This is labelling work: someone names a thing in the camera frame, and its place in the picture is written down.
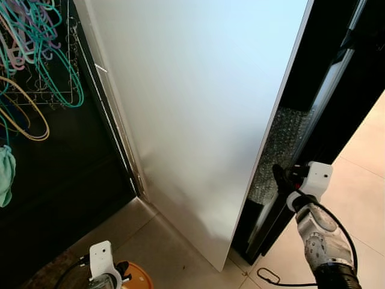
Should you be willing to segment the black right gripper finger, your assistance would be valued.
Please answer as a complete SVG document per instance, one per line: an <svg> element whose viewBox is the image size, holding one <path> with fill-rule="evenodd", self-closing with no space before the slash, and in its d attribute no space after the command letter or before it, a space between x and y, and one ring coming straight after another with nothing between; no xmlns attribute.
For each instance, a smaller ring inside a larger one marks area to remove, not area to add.
<svg viewBox="0 0 385 289"><path fill-rule="evenodd" d="M287 179L286 170L277 163L273 165L273 179L275 179L279 193L289 193L289 179Z"/></svg>

